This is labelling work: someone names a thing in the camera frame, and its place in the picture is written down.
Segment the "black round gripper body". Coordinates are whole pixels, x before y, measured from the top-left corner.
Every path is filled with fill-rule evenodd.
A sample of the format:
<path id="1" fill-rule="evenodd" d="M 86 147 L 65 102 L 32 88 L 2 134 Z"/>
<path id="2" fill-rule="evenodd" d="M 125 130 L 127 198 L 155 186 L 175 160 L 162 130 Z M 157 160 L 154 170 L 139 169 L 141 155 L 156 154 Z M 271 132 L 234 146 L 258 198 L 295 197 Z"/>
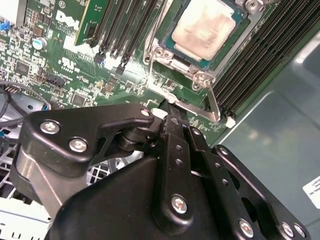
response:
<path id="1" fill-rule="evenodd" d="M 73 195 L 59 210 L 51 240 L 238 240 L 237 208 L 224 184 L 192 175 L 186 157 L 135 161 Z"/>

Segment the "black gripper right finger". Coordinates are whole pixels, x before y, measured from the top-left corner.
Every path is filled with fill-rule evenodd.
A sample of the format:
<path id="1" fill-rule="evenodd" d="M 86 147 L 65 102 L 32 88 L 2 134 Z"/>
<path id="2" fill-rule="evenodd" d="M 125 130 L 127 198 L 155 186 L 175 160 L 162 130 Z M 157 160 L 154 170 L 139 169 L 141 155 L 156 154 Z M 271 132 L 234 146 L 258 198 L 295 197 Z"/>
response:
<path id="1" fill-rule="evenodd" d="M 305 226 L 232 153 L 210 148 L 195 127 L 184 130 L 191 164 L 202 175 L 218 234 L 223 240 L 309 240 Z"/>

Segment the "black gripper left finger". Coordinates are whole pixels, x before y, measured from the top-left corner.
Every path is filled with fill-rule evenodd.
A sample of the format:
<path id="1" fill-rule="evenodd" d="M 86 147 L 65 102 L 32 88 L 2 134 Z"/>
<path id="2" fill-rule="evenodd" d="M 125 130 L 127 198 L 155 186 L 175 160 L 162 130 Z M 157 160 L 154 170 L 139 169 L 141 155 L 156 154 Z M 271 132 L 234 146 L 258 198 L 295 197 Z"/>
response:
<path id="1" fill-rule="evenodd" d="M 154 112 L 139 104 L 33 112 L 23 121 L 10 180 L 54 223 L 72 196 L 138 160 L 190 161 L 187 123 L 187 112 L 167 101 Z"/>

